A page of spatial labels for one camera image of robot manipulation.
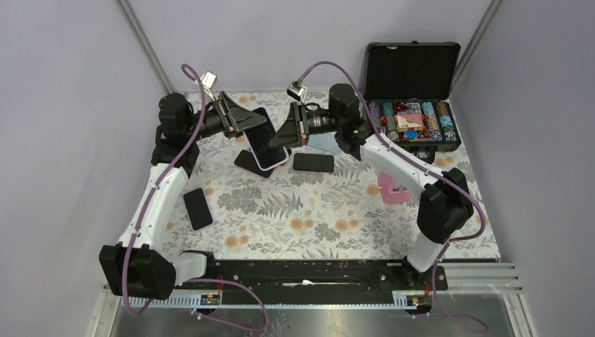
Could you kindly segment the light blue phone case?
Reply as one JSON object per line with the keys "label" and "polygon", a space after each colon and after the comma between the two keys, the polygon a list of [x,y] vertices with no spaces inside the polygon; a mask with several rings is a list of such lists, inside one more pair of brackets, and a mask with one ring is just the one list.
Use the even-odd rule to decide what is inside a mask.
{"label": "light blue phone case", "polygon": [[334,133],[310,135],[308,146],[314,147],[318,150],[330,152],[332,154],[342,153],[342,150],[336,142]]}

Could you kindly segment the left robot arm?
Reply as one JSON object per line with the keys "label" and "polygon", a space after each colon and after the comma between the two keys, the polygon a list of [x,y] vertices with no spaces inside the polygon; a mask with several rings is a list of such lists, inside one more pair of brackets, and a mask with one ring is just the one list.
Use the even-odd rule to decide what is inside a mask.
{"label": "left robot arm", "polygon": [[142,199],[117,243],[104,245],[99,253],[101,268],[116,296],[165,300],[176,286],[189,280],[202,289],[217,281],[211,253],[185,251],[172,260],[163,256],[166,225],[196,165],[197,140],[219,133],[237,138],[267,119],[240,106],[225,92],[204,107],[204,114],[195,113],[181,93],[170,93],[159,101],[159,125]]}

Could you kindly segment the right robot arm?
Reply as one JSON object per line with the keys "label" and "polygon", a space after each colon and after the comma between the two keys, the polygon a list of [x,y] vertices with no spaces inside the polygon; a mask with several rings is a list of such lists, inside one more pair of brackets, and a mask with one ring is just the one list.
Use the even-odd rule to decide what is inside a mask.
{"label": "right robot arm", "polygon": [[362,116],[360,100],[351,85],[332,86],[327,108],[306,103],[306,91],[297,81],[288,87],[287,94],[294,102],[269,146],[302,147],[312,135],[333,132],[344,153],[386,173],[410,191],[419,202],[417,226],[421,235],[406,256],[402,278],[409,288],[422,288],[448,240],[474,213],[464,174],[455,169],[442,171],[378,133],[371,119]]}

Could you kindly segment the black poker chip case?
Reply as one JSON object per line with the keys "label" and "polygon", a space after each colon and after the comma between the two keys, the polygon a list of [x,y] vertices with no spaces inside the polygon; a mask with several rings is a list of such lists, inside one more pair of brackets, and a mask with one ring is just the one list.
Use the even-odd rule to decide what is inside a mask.
{"label": "black poker chip case", "polygon": [[[373,124],[389,141],[427,163],[462,143],[449,103],[461,46],[457,42],[371,43],[366,49],[363,96]],[[423,115],[422,131],[398,132],[396,115]]]}

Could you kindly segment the floral tablecloth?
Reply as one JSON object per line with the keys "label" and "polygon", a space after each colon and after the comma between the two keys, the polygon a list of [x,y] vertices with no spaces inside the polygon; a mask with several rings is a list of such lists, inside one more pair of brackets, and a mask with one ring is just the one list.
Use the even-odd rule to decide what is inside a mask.
{"label": "floral tablecloth", "polygon": [[179,199],[166,225],[162,253],[211,251],[226,259],[399,259],[420,236],[417,203],[385,204],[378,170],[345,154],[332,173],[295,171],[291,162],[262,178],[239,168],[245,138],[213,136],[185,192],[201,188],[213,224],[192,229]]}

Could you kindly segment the playing cards deck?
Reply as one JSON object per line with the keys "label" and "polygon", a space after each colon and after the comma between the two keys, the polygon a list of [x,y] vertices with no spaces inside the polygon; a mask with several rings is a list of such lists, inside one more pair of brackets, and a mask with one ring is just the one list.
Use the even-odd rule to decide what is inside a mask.
{"label": "playing cards deck", "polygon": [[423,115],[418,112],[399,113],[396,115],[398,132],[422,131],[424,129]]}

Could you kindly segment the pink box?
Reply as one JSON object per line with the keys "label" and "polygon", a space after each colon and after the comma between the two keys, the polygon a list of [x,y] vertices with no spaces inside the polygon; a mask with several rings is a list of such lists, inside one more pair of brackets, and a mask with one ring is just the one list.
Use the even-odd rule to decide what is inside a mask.
{"label": "pink box", "polygon": [[404,204],[412,199],[412,193],[397,182],[385,172],[381,172],[377,177],[380,196],[384,204]]}

